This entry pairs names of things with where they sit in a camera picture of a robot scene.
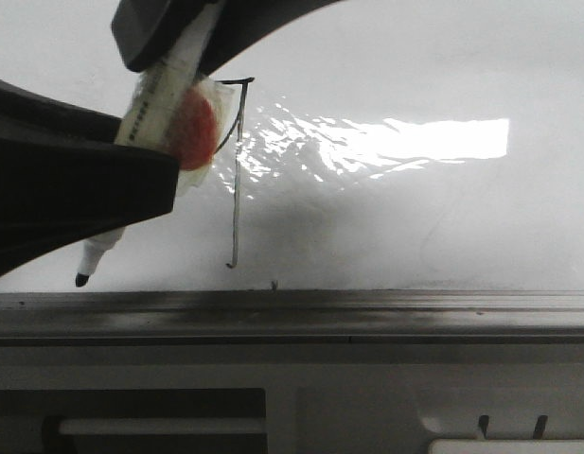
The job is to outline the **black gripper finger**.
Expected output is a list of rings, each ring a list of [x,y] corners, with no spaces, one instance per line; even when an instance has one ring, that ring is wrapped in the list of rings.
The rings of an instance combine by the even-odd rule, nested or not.
[[[117,145],[119,124],[0,79],[0,277],[172,210],[178,163]]]
[[[226,1],[207,39],[199,69],[212,74],[248,47],[333,0]],[[214,1],[121,1],[111,30],[124,65],[140,73],[166,55]]]

